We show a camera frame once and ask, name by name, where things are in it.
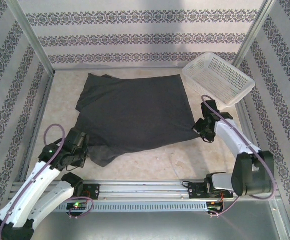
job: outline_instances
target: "fabric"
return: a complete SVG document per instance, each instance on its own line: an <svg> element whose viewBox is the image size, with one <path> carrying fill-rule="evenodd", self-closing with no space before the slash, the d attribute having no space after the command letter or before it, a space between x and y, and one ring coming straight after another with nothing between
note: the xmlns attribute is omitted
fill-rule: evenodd
<svg viewBox="0 0 290 240"><path fill-rule="evenodd" d="M102 167L126 153L198 137L180 75L108 79L89 74L76 109L75 127L89 134L89 157Z"/></svg>
<svg viewBox="0 0 290 240"><path fill-rule="evenodd" d="M184 67L233 61L263 0L19 0L53 67Z"/></svg>
<svg viewBox="0 0 290 240"><path fill-rule="evenodd" d="M0 209L34 141L49 79L16 18L0 0Z"/></svg>
<svg viewBox="0 0 290 240"><path fill-rule="evenodd" d="M240 68L256 82L244 102L290 219L290 1L274 4Z"/></svg>

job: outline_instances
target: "cable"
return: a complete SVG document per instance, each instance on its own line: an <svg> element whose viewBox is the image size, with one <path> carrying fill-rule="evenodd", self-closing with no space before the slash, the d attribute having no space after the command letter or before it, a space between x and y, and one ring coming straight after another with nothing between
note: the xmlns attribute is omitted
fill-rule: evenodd
<svg viewBox="0 0 290 240"><path fill-rule="evenodd" d="M64 142L65 142L65 130L64 128L59 125L59 124L52 124L50 125L45 133L44 133L44 143L46 145L46 135L48 133L48 131L52 128L52 127L59 127L62 131L62 138L61 138L61 142L59 145L59 148L57 149L57 151L55 152L55 154L51 157L51 159L42 167L42 169L32 178L32 180L23 188L23 190L20 192L20 194L17 196L17 198L15 199L15 201L13 202L13 204L10 206L4 220L2 221L1 225L0 225L0 240L2 240L2 232L3 232L3 228L7 222L7 220L9 219L9 217L13 214L13 210L16 206L16 204L19 202L19 200L21 199L21 197L24 195L24 193L27 191L27 189L36 181L36 179L41 175L41 173L50 165L50 163L52 161L54 161L54 159L57 157L57 155L60 153L60 151L62 150L62 147L64 146Z"/></svg>
<svg viewBox="0 0 290 240"><path fill-rule="evenodd" d="M210 100L213 100L210 96L207 95L203 95L201 96L201 99L203 101L203 103L206 105L206 107L211 110L214 114L216 114L216 116L218 116L221 120L223 120L231 129L233 129L233 131L238 135L238 137L243 141L243 143L252 151L252 153L257 157L257 159L260 161L260 163L264 166L265 170L267 171L269 177L270 177L270 181L271 181L271 185L273 188L273 192L270 194L270 196L262 198L262 197L258 197L258 196L251 196L254 199L257 200L270 200L271 198L273 198L275 196L275 192L276 192L276 188L277 188L277 184L274 178L274 175L272 173L272 171L270 170L270 168L267 166L267 164L265 163L265 161L261 158L261 156L254 150L254 148L251 147L251 145L246 141L246 139L242 136L242 134L240 133L240 131L235 128L231 123L229 123L224 117L222 117L218 112L216 112L213 108L211 108L207 102L205 101L204 98L208 98ZM231 209L233 207L233 205L238 201L240 197L237 197L235 199L235 201L224 211L222 211L221 213L217 213L216 215L214 214L213 216L220 216L224 213L226 213L229 209Z"/></svg>
<svg viewBox="0 0 290 240"><path fill-rule="evenodd" d="M71 215L71 212L72 212L73 209L75 209L75 208L73 207L73 208L71 208L71 209L69 210L69 212L68 212L69 218L74 217L75 219L78 219L78 218L81 218L81 217L86 216L87 214L89 214L89 213L92 211L92 209L94 208L94 201L93 201L93 199L91 199L91 198L88 197L88 196L75 196L75 197L71 197L71 198L67 199L66 202L68 202L68 201L72 201L72 200L82 200L82 199L86 199L86 201L88 201L88 200L91 201L91 204L92 204L92 205L91 205L90 209L89 209L88 211L84 212L83 214L79 215L79 216L72 216L72 215Z"/></svg>

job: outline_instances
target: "laundry basket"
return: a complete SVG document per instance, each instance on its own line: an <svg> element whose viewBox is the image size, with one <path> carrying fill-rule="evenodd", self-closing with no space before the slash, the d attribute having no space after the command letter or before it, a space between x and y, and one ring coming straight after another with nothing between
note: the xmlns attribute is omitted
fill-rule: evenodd
<svg viewBox="0 0 290 240"><path fill-rule="evenodd" d="M215 99L220 110L237 104L255 86L253 79L212 52L190 62L182 73L190 87Z"/></svg>

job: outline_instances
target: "beige floor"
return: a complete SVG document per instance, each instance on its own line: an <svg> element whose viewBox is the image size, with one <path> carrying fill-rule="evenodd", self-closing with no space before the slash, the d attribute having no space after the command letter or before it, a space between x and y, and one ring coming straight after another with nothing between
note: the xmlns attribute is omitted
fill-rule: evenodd
<svg viewBox="0 0 290 240"><path fill-rule="evenodd" d="M31 159L29 172L38 161L38 156L44 148L43 136L51 124L61 124L66 131L75 125L78 111L75 110L77 101L83 91L88 73L101 76L108 74L117 78L149 78L181 74L181 69L112 69L91 71L57 71L49 95L38 139ZM202 117L201 97L184 83L195 121ZM239 124L235 107L227 108ZM52 128L47 136L51 143L61 137L61 131ZM203 179L207 173L231 172L235 159L225 143L218 137L212 144L201 139L181 142L155 150L130 153L115 159L106 167L100 167L87 159L84 168L73 171L84 180L175 180Z"/></svg>

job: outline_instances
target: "patterned wallpaper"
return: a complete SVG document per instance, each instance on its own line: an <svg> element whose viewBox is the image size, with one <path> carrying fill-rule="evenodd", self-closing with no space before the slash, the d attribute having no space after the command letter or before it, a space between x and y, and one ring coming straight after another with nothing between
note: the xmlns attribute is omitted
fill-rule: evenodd
<svg viewBox="0 0 290 240"><path fill-rule="evenodd" d="M183 67L232 61L263 0L20 0L57 69Z"/></svg>
<svg viewBox="0 0 290 240"><path fill-rule="evenodd" d="M258 144L274 154L290 219L290 1L275 3L240 67L256 82L244 101Z"/></svg>
<svg viewBox="0 0 290 240"><path fill-rule="evenodd" d="M0 0L0 209L29 153L50 77Z"/></svg>

